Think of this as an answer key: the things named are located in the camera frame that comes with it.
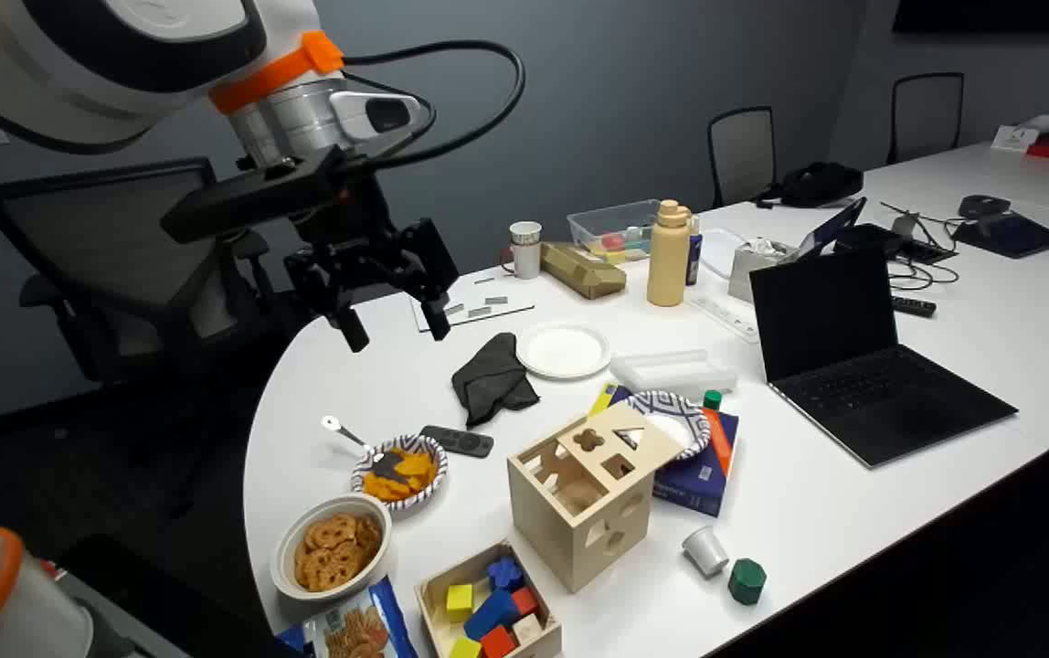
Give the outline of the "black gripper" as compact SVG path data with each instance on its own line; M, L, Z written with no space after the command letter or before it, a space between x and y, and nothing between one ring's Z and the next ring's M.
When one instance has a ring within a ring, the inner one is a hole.
M368 346L368 334L343 289L390 284L415 294L429 334L448 334L447 299L455 264L430 218L399 227L375 176L343 178L326 206L292 218L302 250L285 260L299 294L327 289L326 317L352 350Z

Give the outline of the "white orange robot arm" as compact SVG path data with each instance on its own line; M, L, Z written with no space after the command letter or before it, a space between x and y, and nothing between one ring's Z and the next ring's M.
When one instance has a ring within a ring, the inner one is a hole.
M3 130L102 155L196 99L231 121L247 168L171 206L171 239L296 216L321 264L315 302L352 346L368 282L408 294L436 336L448 329L448 250L429 218L396 227L375 186L430 111L352 83L315 0L0 0Z

